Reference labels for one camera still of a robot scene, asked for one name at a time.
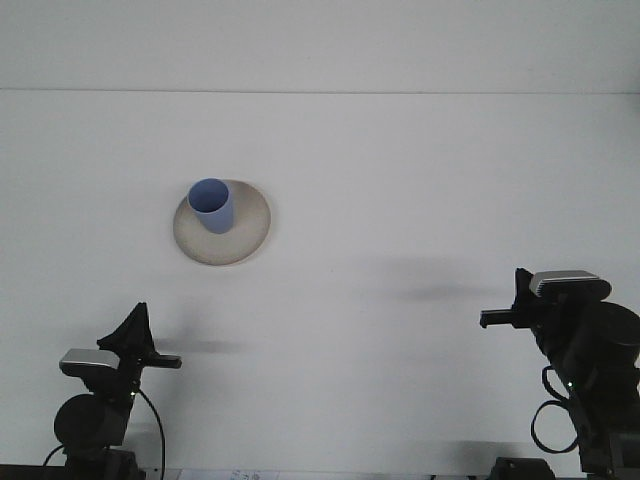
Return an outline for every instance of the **black cable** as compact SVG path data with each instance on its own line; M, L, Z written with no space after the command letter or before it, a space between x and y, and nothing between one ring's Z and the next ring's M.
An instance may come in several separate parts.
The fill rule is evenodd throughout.
M44 463L42 464L42 466L46 467L47 464L49 463L49 460L51 460L51 457L53 457L56 454L56 452L59 452L63 448L64 448L64 445L60 445L60 446L54 448L53 450L51 450L51 452L49 452L49 455L47 455L47 458L44 459Z
M149 397L147 397L147 395L140 389L138 389L138 392L140 393L140 395L142 395L142 398L145 399L145 401L149 404L149 408L151 408L151 411L153 412L153 414L156 417L156 420L158 421L158 427L160 428L160 440L162 443L162 466L161 466L161 470L160 470L160 480L164 480L164 472L165 472L165 437L164 437L164 428L162 428L162 421L160 420L160 415L158 415L158 411L156 410L156 407L153 406L153 403L151 403L151 400L149 400Z
M551 382L549 382L548 373L550 370L553 370L553 367L551 365L549 365L548 367L545 367L542 370L542 384L544 385L544 388L549 393L549 395L555 398L555 400L547 400L542 405L540 405L540 407L538 407L538 410L536 410L536 413L533 416L533 419L531 420L531 438L533 439L533 443L535 443L536 446L543 452L553 453L553 454L568 453L574 450L578 446L578 435L576 435L575 440L571 442L571 444L568 447L563 448L562 450L555 450L553 448L547 447L544 443L542 443L538 438L538 435L536 434L536 420L538 419L538 415L540 414L540 412L545 407L548 407L548 406L560 407L563 410L565 410L567 413L569 413L569 399L559 394L551 386Z

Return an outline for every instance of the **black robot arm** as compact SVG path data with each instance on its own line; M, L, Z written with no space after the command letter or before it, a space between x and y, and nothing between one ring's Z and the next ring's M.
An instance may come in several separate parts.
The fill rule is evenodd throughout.
M146 303L138 303L99 350L72 349L60 361L92 394L77 395L58 411L54 431L64 446L69 478L139 479L135 455L122 445L144 367L180 368L180 357L160 355L149 328Z
M551 393L569 412L590 478L638 480L640 318L604 302L610 292L608 282L588 272L533 275L519 268L512 307L483 311L480 324L533 332L567 391L567 397ZM546 372L543 378L549 390Z

